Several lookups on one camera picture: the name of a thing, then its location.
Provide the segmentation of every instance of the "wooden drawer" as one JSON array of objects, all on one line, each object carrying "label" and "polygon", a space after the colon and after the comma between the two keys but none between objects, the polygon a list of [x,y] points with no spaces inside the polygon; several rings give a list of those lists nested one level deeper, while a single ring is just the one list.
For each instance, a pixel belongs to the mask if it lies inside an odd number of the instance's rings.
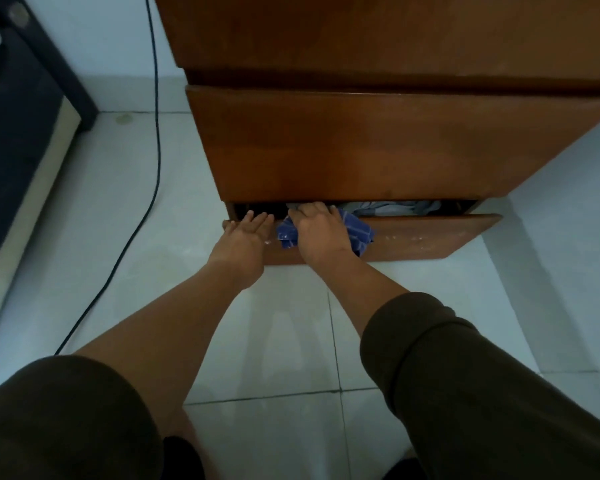
[{"label": "wooden drawer", "polygon": [[155,0],[192,84],[600,88],[600,0]]},{"label": "wooden drawer", "polygon": [[188,87],[224,201],[504,196],[600,120],[600,98]]},{"label": "wooden drawer", "polygon": [[[446,258],[501,218],[497,214],[363,217],[361,220],[375,229],[376,237],[362,259],[373,262]],[[265,249],[265,264],[304,264],[304,261],[297,248],[282,249],[274,228]]]}]

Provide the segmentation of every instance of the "forearm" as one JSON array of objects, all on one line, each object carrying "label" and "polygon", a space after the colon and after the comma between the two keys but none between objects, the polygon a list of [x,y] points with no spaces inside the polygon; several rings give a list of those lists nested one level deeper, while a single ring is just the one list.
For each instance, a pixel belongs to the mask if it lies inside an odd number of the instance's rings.
[{"label": "forearm", "polygon": [[332,253],[314,270],[336,295],[359,336],[381,306],[408,292],[349,251]]},{"label": "forearm", "polygon": [[231,276],[222,264],[204,266],[76,354],[119,372],[163,431],[182,407],[218,323],[240,292]]}]

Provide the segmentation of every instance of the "brown sleeve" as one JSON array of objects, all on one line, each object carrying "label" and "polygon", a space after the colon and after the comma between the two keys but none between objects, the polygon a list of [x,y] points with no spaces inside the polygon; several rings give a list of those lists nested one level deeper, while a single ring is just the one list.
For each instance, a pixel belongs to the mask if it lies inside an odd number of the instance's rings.
[{"label": "brown sleeve", "polygon": [[77,356],[34,362],[0,386],[0,479],[146,479],[162,443],[138,393]]},{"label": "brown sleeve", "polygon": [[600,478],[600,420],[432,296],[385,304],[360,353],[429,478]]}]

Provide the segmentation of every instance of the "open drawer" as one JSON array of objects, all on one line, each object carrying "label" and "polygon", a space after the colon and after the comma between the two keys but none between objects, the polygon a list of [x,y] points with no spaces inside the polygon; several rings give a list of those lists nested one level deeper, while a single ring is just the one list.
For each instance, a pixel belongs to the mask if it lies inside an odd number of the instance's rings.
[{"label": "open drawer", "polygon": [[225,202],[504,196],[600,98],[187,88]]},{"label": "open drawer", "polygon": [[[233,219],[244,217],[244,208],[227,204],[227,209]],[[373,262],[446,258],[501,218],[498,214],[361,217],[376,231],[362,259]],[[297,247],[282,249],[275,227],[267,240],[264,259],[265,265],[304,264]]]}]

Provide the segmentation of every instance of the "person's right hand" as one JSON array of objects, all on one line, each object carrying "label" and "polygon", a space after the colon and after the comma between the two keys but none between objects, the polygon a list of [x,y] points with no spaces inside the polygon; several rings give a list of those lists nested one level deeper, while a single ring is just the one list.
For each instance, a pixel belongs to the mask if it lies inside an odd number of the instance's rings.
[{"label": "person's right hand", "polygon": [[323,202],[304,203],[298,210],[289,209],[289,217],[298,229],[300,255],[312,268],[336,255],[351,255],[351,242],[335,206],[327,209]]}]

